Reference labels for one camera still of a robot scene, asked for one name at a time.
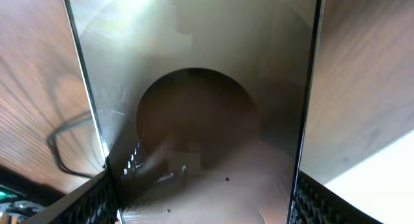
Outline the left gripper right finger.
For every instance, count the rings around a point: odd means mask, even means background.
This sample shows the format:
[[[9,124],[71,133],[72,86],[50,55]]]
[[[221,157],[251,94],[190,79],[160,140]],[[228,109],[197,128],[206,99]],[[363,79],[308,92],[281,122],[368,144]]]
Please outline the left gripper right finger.
[[[380,224],[300,171],[289,224]]]

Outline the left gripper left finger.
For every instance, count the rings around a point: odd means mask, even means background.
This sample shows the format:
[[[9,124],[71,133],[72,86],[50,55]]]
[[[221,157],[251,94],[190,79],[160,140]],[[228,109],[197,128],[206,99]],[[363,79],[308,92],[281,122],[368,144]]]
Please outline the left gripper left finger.
[[[24,221],[26,224],[115,224],[120,222],[109,160],[104,171],[67,194],[40,213]]]

